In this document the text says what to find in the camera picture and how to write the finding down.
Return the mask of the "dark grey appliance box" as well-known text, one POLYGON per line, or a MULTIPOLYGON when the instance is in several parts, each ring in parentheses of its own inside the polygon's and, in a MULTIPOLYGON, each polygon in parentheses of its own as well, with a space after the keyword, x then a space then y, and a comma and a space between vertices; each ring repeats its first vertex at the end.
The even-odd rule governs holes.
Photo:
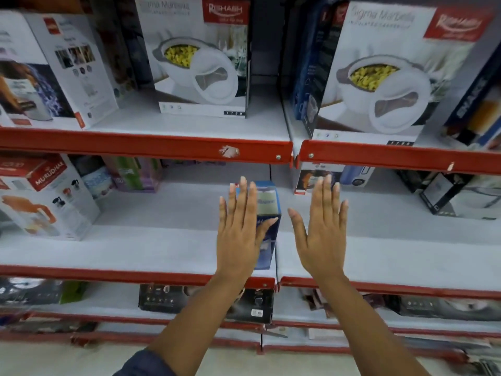
POLYGON ((363 298, 373 308, 385 308, 400 316, 501 322, 501 301, 376 293, 364 294, 363 298))

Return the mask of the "dark blue sleeve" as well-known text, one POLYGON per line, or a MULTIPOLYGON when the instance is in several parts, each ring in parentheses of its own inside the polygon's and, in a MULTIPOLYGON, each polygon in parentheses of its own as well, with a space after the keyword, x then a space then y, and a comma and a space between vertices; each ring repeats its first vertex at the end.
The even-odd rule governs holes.
POLYGON ((132 355, 112 376, 177 376, 156 353, 142 349, 132 355))

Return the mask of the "white and red kettle box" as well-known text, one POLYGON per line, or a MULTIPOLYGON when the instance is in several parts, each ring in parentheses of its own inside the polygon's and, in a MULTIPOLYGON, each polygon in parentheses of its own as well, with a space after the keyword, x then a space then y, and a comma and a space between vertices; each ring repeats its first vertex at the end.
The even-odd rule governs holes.
POLYGON ((82 240, 101 211, 59 154, 0 155, 0 211, 34 238, 82 240))

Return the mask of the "dark blue product box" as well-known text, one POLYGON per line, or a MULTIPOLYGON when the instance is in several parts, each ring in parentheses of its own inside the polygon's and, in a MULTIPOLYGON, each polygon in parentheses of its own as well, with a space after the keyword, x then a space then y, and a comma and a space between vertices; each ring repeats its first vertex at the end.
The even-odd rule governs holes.
POLYGON ((312 121, 321 106, 348 5, 348 0, 308 0, 302 6, 290 97, 295 120, 312 121))

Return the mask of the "white box with blue appliance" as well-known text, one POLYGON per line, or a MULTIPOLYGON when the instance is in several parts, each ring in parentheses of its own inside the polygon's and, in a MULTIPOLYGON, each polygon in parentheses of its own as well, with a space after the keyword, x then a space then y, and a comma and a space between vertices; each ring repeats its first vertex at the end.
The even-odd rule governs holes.
POLYGON ((319 178, 331 178, 331 188, 339 183, 350 188, 364 187, 375 168, 370 166, 303 162, 293 175, 295 195, 311 193, 319 178))

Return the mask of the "small black product box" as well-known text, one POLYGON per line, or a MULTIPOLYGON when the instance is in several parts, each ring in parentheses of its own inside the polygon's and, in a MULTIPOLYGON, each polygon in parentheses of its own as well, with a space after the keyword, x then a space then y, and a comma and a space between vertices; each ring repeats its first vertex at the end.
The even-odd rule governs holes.
POLYGON ((414 195, 421 194, 438 175, 438 172, 408 169, 398 169, 395 173, 414 195))

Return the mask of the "person's left forearm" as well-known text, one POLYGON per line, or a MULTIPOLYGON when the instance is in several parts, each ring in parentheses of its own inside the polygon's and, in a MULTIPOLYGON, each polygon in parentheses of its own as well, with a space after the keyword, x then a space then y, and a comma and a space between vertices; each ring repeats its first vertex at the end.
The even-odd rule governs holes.
POLYGON ((251 272, 218 270, 148 345, 176 376, 195 376, 251 272))

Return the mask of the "blue and white product box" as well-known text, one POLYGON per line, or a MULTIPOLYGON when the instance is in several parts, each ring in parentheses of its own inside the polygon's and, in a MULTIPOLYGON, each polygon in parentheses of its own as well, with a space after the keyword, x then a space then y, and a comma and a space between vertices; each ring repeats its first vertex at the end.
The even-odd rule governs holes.
POLYGON ((255 270, 268 270, 273 265, 273 254, 281 221, 281 207, 277 188, 272 181, 255 181, 257 187, 257 227, 264 221, 276 218, 260 244, 260 255, 255 270))

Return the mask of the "black and white product box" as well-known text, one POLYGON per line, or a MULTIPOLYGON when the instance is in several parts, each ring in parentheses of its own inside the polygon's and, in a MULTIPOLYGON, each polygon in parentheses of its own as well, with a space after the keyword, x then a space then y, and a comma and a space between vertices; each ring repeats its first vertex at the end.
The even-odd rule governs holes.
POLYGON ((435 215, 501 219, 501 175, 439 173, 420 196, 435 215))

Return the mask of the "person's left hand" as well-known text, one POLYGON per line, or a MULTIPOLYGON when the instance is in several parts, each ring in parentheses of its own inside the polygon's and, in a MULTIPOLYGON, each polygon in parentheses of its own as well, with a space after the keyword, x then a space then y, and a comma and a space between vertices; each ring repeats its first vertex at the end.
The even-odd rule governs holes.
POLYGON ((228 207, 228 223, 221 236, 218 236, 217 228, 217 266, 212 278, 217 284, 233 288, 242 288, 245 285, 260 255, 260 248, 256 247, 257 187, 253 181, 248 182, 247 208, 241 230, 234 227, 238 187, 235 183, 230 184, 229 194, 225 199, 228 207))

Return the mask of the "person's right forearm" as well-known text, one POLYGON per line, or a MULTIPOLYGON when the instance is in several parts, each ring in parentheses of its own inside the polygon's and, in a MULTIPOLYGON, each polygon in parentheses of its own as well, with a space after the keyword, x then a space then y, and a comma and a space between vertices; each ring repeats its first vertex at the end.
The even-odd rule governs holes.
POLYGON ((312 273, 361 376, 431 376, 341 273, 312 273))

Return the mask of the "light blue product box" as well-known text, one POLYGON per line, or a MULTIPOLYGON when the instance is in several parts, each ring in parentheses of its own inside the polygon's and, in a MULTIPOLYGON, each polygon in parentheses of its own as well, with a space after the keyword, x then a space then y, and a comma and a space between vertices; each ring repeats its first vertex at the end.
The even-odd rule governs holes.
POLYGON ((103 199, 115 189, 113 179, 102 157, 72 154, 68 157, 95 201, 103 199))

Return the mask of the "blue juicer box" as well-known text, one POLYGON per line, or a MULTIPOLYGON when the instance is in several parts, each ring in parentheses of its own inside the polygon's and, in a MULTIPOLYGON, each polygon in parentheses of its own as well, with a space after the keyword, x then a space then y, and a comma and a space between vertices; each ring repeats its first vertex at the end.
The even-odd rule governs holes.
POLYGON ((501 42, 442 126, 456 149, 501 152, 501 42))

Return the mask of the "black appliance box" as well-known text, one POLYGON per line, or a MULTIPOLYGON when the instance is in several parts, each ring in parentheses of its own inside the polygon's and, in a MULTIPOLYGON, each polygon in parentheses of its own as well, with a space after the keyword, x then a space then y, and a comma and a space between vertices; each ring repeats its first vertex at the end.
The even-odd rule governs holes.
MULTIPOLYGON (((144 311, 178 314, 202 286, 141 284, 138 307, 144 311)), ((272 322, 275 292, 271 289, 242 289, 226 314, 226 320, 254 324, 272 322)))

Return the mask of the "purple and green product box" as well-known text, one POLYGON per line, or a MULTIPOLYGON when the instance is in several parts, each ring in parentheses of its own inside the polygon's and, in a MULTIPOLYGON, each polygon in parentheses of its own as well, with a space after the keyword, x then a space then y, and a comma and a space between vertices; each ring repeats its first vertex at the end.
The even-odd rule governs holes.
POLYGON ((123 192, 155 193, 162 178, 160 159, 101 156, 116 188, 123 192))

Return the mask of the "white and brown product box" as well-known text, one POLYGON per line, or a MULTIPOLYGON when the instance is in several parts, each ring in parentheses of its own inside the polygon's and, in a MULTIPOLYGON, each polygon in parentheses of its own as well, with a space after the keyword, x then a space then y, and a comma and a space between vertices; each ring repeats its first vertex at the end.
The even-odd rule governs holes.
POLYGON ((323 297, 319 289, 300 288, 302 299, 308 303, 311 311, 324 311, 327 319, 335 319, 336 316, 330 304, 323 297))

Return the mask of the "grey and green product box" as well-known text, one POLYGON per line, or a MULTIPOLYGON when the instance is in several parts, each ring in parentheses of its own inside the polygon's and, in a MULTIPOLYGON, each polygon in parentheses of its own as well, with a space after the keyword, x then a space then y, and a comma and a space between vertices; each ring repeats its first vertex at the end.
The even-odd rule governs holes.
POLYGON ((81 301, 88 282, 40 278, 0 278, 0 307, 67 304, 81 301))

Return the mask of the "white casserole box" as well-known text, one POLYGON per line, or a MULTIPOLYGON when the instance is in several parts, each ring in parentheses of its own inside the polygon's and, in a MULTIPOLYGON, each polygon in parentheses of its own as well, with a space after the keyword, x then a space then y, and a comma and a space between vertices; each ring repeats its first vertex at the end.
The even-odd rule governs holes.
POLYGON ((160 112, 245 119, 252 0, 135 0, 160 112))
POLYGON ((303 120, 310 139, 412 146, 495 13, 336 2, 303 120))

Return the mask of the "person's right hand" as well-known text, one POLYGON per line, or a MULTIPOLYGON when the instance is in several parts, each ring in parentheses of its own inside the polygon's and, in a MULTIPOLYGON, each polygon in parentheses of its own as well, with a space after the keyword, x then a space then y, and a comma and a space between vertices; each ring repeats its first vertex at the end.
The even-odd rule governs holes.
POLYGON ((309 224, 306 228, 308 248, 298 249, 304 269, 315 280, 319 288, 346 279, 344 261, 347 246, 346 236, 339 229, 340 184, 332 188, 333 226, 327 228, 323 222, 323 178, 316 182, 310 203, 309 224))

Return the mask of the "white appliance box with photos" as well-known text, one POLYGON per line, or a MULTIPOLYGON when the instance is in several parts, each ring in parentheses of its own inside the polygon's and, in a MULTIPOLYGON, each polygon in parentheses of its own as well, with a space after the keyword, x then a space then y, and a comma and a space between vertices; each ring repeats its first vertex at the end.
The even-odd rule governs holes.
POLYGON ((85 15, 0 10, 0 126, 81 131, 118 109, 85 15))

